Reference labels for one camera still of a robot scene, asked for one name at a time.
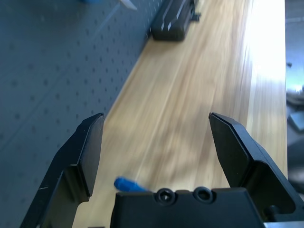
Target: white object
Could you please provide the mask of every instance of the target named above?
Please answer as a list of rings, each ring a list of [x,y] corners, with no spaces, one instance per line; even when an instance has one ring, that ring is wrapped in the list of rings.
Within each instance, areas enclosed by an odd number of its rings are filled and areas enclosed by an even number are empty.
[[[120,0],[120,1],[126,8],[131,10],[137,10],[137,7],[134,6],[134,4],[130,0]]]

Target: black tool case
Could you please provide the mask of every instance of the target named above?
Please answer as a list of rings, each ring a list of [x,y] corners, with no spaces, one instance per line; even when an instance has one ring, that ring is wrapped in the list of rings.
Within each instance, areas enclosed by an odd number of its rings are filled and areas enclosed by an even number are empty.
[[[198,0],[165,0],[151,25],[153,38],[184,40],[190,22],[200,19],[200,15],[194,13],[197,3]]]

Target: black pegboard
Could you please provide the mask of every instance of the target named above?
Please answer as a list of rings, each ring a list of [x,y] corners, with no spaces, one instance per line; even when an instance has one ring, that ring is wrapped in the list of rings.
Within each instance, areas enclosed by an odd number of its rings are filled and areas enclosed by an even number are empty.
[[[0,2],[0,227],[18,227],[56,151],[109,112],[162,0]]]

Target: black plastic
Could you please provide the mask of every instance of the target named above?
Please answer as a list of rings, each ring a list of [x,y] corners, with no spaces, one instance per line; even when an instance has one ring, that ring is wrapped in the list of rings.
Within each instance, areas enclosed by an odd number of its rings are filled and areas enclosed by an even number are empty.
[[[265,222],[304,220],[303,201],[244,126],[216,113],[211,113],[209,120],[218,160],[230,186],[247,189]],[[268,208],[274,206],[278,209],[270,216]]]
[[[157,13],[151,33],[155,40],[184,40],[191,21],[199,21],[195,14],[198,0],[165,0]]]
[[[170,206],[175,202],[175,194],[170,189],[159,189],[155,198],[163,206]]]
[[[202,203],[212,203],[213,193],[206,187],[198,187],[193,191],[193,196]]]
[[[56,153],[21,224],[22,228],[72,227],[77,207],[95,184],[103,114],[85,119]]]
[[[116,194],[111,228],[264,228],[244,188],[213,189],[211,203],[186,190],[175,192],[175,203],[164,207],[152,192]]]

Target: wooden surface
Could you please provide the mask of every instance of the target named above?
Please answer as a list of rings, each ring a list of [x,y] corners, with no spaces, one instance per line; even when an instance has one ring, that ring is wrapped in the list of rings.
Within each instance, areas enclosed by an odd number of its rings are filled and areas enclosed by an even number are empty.
[[[109,227],[118,175],[158,190],[228,187],[209,112],[241,122],[283,173],[283,0],[205,0],[181,43],[146,45],[104,125],[93,196],[75,228]]]

